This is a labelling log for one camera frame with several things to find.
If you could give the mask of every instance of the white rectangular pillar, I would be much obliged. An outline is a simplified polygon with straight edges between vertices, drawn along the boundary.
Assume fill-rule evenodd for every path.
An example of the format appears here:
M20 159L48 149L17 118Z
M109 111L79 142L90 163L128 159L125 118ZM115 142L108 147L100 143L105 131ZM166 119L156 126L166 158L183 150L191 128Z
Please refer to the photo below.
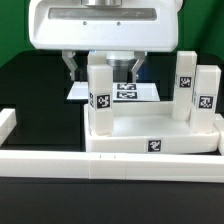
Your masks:
M3 109L0 113L0 146L16 126L14 109Z
M111 135L113 118L113 68L88 65L89 125L91 135Z
M196 64L197 54L194 51L177 53L172 113L174 120L186 121L190 118Z
M197 66L190 118L193 132L212 133L220 76L221 70L218 66Z

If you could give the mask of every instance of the white block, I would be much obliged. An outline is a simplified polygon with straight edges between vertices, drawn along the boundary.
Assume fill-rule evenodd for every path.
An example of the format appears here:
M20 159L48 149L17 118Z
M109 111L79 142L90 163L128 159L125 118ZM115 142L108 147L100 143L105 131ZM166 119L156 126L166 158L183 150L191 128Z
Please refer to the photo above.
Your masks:
M88 65L101 65L107 63L107 54L104 51L90 51Z
M180 76L192 76L195 74L197 54L194 51L178 51L176 74Z
M113 91L113 68L109 65L88 66L89 91L106 93Z
M108 135L114 128L113 110L95 111L89 106L89 123L91 134Z
M94 135L113 131L113 69L109 65L89 65L89 127Z
M0 146L16 126L14 109L3 109L0 113Z
M224 158L199 155L127 154L126 179L223 182Z
M89 178L89 153L0 150L0 176Z
M197 94L217 94L221 70L215 65L198 65L194 92Z
M194 51L177 53L176 81L174 86L174 120L186 121L190 118L197 54Z
M197 67L190 127L193 132L210 134L216 109L221 70L217 66Z
M192 91L175 89L172 118L176 121L187 121L192 108Z
M221 114L215 115L214 126L219 131L218 149L223 156L224 155L224 119Z
M90 179L120 179L125 180L125 154L90 153Z

